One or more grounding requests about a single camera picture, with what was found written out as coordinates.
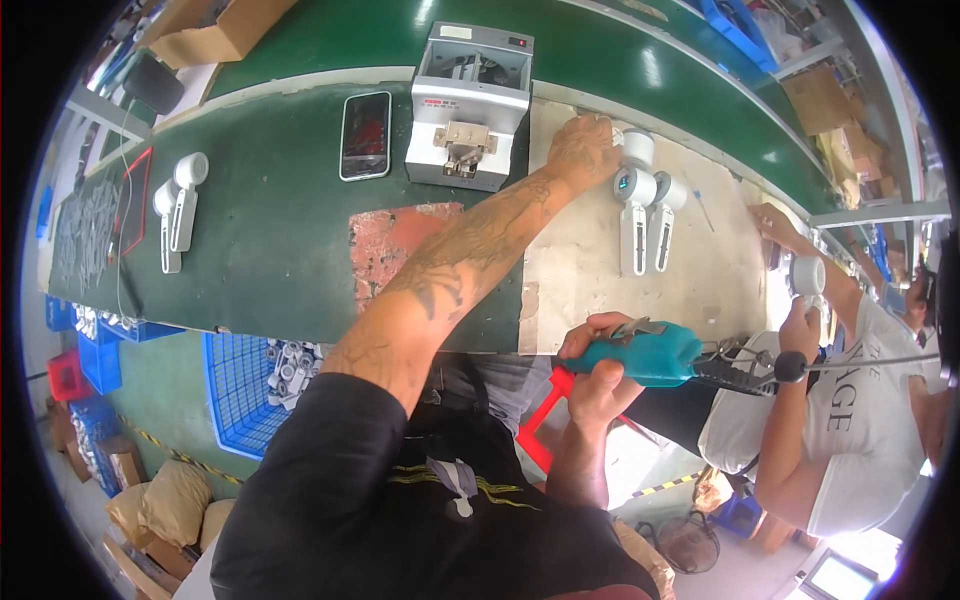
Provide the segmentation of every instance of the blue plastic crate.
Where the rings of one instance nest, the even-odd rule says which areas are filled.
[[[266,338],[203,335],[206,402],[217,444],[258,461],[290,414],[282,406],[267,403],[267,377],[275,363],[266,357],[266,347]]]
[[[101,487],[109,497],[113,498],[120,493],[120,482],[117,481],[109,456],[101,451],[96,443],[120,434],[117,415],[110,403],[100,396],[70,402],[69,406],[71,417],[83,424],[86,436],[90,439],[93,463],[97,469],[97,478],[102,482]]]
[[[743,31],[736,24],[731,23],[730,19],[717,7],[716,0],[700,0],[700,7],[704,11],[707,23],[720,35],[730,40],[760,69],[767,73],[776,71],[778,69],[777,60],[770,52],[770,46],[767,45],[767,40],[764,39],[753,15],[750,14],[750,9],[744,6],[740,0],[726,0],[726,2],[736,12],[736,16],[739,17],[738,20],[746,27],[747,31]]]
[[[123,385],[120,377],[119,345],[97,345],[86,338],[77,336],[77,350],[80,351],[80,369],[93,389],[100,394],[118,390]]]
[[[76,313],[73,312],[73,306],[70,304],[70,302],[61,300],[59,298],[54,298],[53,296],[47,294],[45,311],[47,329],[55,332],[72,329],[73,322],[70,320],[70,315],[73,315],[74,319],[77,318]]]
[[[155,340],[156,338],[162,338],[167,335],[183,333],[186,331],[186,329],[181,327],[150,322],[138,324],[136,327],[127,330],[124,329],[120,324],[111,325],[107,323],[105,319],[99,319],[97,326],[100,327],[101,330],[105,329],[120,339],[133,342],[134,344],[149,342],[150,340]]]
[[[76,324],[77,324],[77,313],[76,311],[74,311],[73,306],[70,306],[70,326],[73,327]],[[109,344],[116,344],[117,342],[123,341],[123,338],[117,335],[116,333],[113,333],[109,329],[104,329],[103,327],[101,327],[102,324],[103,324],[102,320],[97,319],[96,339],[91,340],[90,338],[86,337],[79,331],[77,332],[77,338],[82,340],[87,340],[88,342],[91,342],[96,346],[106,346]]]

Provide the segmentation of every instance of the smartphone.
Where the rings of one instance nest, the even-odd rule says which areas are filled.
[[[393,96],[389,91],[350,96],[344,102],[340,136],[340,179],[369,180],[390,172],[390,120]]]

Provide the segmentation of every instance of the white t-shirt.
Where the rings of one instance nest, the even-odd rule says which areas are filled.
[[[856,315],[858,339],[829,363],[920,354],[904,327],[866,295]],[[749,348],[780,353],[778,334],[764,331]],[[740,358],[746,352],[741,351]],[[757,368],[756,374],[769,371]],[[920,363],[823,371],[807,395],[804,453],[831,457],[807,533],[827,537],[864,531],[886,520],[916,483],[924,463],[907,379]],[[719,390],[698,446],[714,467],[736,473],[760,451],[774,398]],[[756,467],[747,473],[753,480]]]

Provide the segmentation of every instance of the white cable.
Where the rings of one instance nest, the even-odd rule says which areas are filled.
[[[127,316],[123,314],[123,303],[120,301],[120,249],[123,247],[123,226],[127,223],[127,215],[130,213],[130,205],[133,204],[133,174],[130,172],[130,165],[127,163],[127,153],[123,149],[124,145],[124,133],[127,132],[127,117],[130,116],[130,109],[133,108],[134,98],[130,98],[130,103],[127,105],[127,112],[123,115],[123,122],[120,123],[120,157],[123,159],[123,168],[124,173],[127,175],[128,187],[130,188],[130,195],[127,199],[127,209],[123,211],[123,220],[120,221],[120,230],[117,231],[117,309],[120,311],[120,319],[126,319]],[[120,216],[120,204],[117,205],[117,216]]]

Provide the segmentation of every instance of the pile of screws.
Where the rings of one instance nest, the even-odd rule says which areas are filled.
[[[276,361],[274,372],[267,377],[270,388],[267,402],[271,406],[282,404],[283,408],[292,411],[310,379],[320,373],[320,366],[324,363],[320,345],[274,338],[269,338],[267,343],[264,353],[270,361]]]
[[[80,295],[100,285],[107,268],[110,237],[116,225],[120,191],[111,174],[86,196],[68,200],[60,210],[57,227],[57,268],[64,285],[76,272],[80,277]]]

